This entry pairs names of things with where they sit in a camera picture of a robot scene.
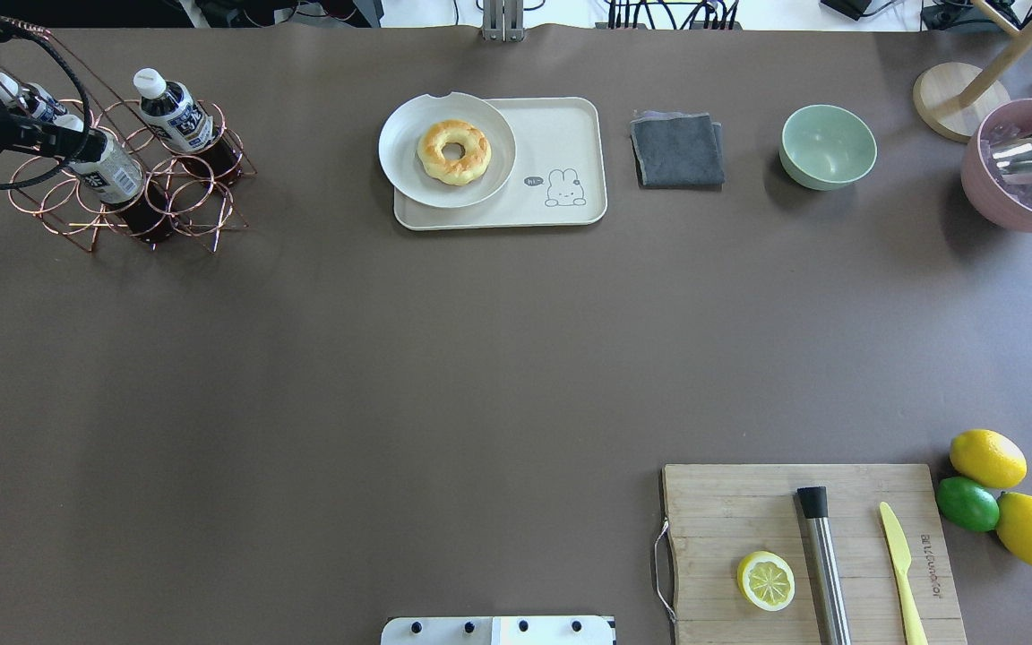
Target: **yellow knife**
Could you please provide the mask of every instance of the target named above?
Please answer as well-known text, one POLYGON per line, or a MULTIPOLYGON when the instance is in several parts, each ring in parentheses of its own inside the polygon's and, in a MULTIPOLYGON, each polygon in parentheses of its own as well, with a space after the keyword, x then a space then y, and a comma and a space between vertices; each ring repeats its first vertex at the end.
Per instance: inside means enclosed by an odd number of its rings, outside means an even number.
POLYGON ((894 517, 890 504, 879 504, 878 513, 881 514, 881 526, 886 531, 886 547, 890 547, 890 560, 894 565, 894 579, 898 581, 898 600, 902 606, 902 630, 906 632, 906 645, 928 645, 918 609, 913 605, 910 580, 906 579, 906 572, 910 569, 910 546, 906 543, 906 535, 902 533, 902 524, 898 523, 898 518, 894 517))

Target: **green lime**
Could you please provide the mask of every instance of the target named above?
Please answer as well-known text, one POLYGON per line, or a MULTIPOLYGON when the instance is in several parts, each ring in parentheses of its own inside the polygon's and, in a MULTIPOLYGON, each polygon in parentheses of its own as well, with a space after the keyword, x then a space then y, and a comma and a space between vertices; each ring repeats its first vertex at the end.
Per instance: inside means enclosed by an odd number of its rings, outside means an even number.
POLYGON ((986 533, 998 526, 998 501, 970 478, 948 478, 938 483, 938 510, 942 517, 972 531, 986 533))

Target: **wooden cutting board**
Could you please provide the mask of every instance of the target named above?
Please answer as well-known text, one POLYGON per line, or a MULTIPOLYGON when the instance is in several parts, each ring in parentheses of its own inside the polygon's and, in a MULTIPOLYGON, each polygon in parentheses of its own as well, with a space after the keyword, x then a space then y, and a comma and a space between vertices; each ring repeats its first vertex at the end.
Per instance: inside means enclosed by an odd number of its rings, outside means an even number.
POLYGON ((795 490, 827 486, 836 561, 851 641, 905 645, 878 503, 902 523, 909 580, 933 645, 966 645, 934 485, 925 464, 665 465, 664 503, 675 565, 676 645, 819 645, 810 553, 795 490), (738 591, 738 561, 750 551, 781 555, 795 572, 795 601, 764 612, 738 591))

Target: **knife handle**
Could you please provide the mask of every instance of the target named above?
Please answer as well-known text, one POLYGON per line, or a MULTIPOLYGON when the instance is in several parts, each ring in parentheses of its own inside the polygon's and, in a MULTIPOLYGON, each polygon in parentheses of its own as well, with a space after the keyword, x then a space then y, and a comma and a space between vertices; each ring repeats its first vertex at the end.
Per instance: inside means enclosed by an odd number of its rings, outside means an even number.
POLYGON ((918 609, 913 605, 910 580, 906 579, 905 573, 894 577, 898 579, 898 598, 902 607, 902 630, 906 633, 906 645, 928 645, 927 633, 923 632, 918 609))

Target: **bagel hole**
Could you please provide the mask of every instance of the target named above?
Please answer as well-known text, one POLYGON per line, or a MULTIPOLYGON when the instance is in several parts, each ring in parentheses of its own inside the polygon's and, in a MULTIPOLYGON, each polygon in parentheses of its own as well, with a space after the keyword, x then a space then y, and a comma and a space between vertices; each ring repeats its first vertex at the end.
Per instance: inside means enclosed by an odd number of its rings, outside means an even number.
POLYGON ((442 148, 441 154, 444 159, 458 160, 464 156, 464 147, 459 143, 447 143, 446 147, 442 148))

